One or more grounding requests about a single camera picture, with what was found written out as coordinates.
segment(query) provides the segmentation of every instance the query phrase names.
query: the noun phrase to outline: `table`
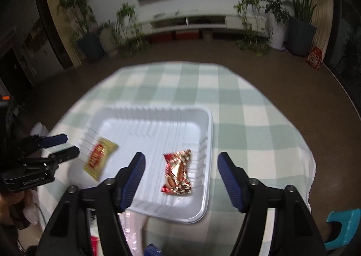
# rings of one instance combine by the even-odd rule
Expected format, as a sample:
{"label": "table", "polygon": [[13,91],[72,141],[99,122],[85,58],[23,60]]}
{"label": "table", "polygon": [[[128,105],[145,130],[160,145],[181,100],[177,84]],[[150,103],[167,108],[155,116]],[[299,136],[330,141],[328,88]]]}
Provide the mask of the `table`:
{"label": "table", "polygon": [[[197,223],[182,225],[149,218],[146,244],[164,255],[229,255],[243,214],[230,202],[217,170],[217,156],[227,151],[235,165],[266,186],[297,187],[306,203],[315,177],[315,161],[299,131],[256,88],[227,68],[214,64],[166,62],[122,68],[85,94],[59,121],[52,135],[66,133],[67,146],[78,145],[88,119],[104,105],[202,105],[213,115],[213,155],[208,209]],[[62,163],[56,180],[39,187],[46,221],[69,186],[71,162]],[[260,255],[268,255],[274,210],[268,211]]]}

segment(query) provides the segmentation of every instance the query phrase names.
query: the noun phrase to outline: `black cable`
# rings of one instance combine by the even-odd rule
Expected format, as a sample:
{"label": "black cable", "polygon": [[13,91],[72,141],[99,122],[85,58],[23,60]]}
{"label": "black cable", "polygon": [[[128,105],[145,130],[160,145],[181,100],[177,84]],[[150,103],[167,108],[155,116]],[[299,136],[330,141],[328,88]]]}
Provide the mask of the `black cable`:
{"label": "black cable", "polygon": [[45,227],[46,227],[46,220],[45,220],[44,213],[42,212],[42,210],[41,210],[41,208],[40,208],[40,206],[39,206],[39,205],[37,205],[37,204],[35,204],[35,205],[36,205],[36,206],[37,206],[37,208],[39,209],[39,211],[40,211],[40,213],[41,213],[41,215],[42,215],[43,221],[44,221],[44,225],[45,225]]}

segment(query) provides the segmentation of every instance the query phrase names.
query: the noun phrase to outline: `person's hand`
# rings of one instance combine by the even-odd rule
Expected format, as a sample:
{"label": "person's hand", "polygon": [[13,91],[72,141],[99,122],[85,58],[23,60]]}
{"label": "person's hand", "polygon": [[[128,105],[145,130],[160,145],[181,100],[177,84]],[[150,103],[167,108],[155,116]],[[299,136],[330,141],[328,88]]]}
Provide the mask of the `person's hand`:
{"label": "person's hand", "polygon": [[4,225],[13,225],[14,221],[10,216],[9,206],[19,203],[25,198],[25,205],[31,204],[31,191],[11,193],[8,195],[0,194],[0,223]]}

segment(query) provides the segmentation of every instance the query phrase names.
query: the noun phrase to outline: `blue object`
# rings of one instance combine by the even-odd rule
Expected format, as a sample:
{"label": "blue object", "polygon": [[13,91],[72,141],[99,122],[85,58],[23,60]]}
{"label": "blue object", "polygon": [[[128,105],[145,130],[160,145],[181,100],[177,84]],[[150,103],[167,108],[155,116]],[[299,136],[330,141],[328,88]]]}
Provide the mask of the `blue object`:
{"label": "blue object", "polygon": [[342,227],[339,236],[335,240],[324,244],[326,249],[330,251],[347,245],[352,240],[359,227],[360,218],[361,209],[339,212],[332,211],[327,217],[327,222],[338,221],[341,223]]}
{"label": "blue object", "polygon": [[218,155],[217,166],[233,207],[236,207],[239,212],[243,212],[242,189],[234,173],[236,166],[226,152]]}
{"label": "blue object", "polygon": [[67,135],[60,134],[52,137],[47,137],[40,143],[41,148],[50,148],[56,145],[64,144],[67,141]]}
{"label": "blue object", "polygon": [[133,201],[135,192],[139,186],[141,177],[143,176],[144,170],[146,168],[146,158],[143,153],[139,153],[140,157],[136,164],[133,166],[132,162],[129,164],[128,169],[131,172],[128,176],[127,181],[125,182],[122,188],[122,200],[120,202],[120,209],[122,212],[127,209]]}
{"label": "blue object", "polygon": [[157,246],[149,244],[144,250],[144,256],[162,256],[163,253],[160,251]]}

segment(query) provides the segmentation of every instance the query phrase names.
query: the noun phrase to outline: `red candy wrapper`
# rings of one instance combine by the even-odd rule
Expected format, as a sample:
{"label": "red candy wrapper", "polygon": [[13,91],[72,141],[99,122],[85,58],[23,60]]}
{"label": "red candy wrapper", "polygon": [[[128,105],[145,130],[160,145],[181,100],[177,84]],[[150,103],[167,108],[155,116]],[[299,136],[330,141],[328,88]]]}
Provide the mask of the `red candy wrapper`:
{"label": "red candy wrapper", "polygon": [[306,57],[308,62],[314,69],[318,70],[322,64],[322,50],[314,47],[310,54]]}
{"label": "red candy wrapper", "polygon": [[165,167],[165,185],[162,192],[172,195],[191,193],[191,182],[188,178],[187,165],[191,158],[191,151],[183,150],[164,154],[167,166]]}

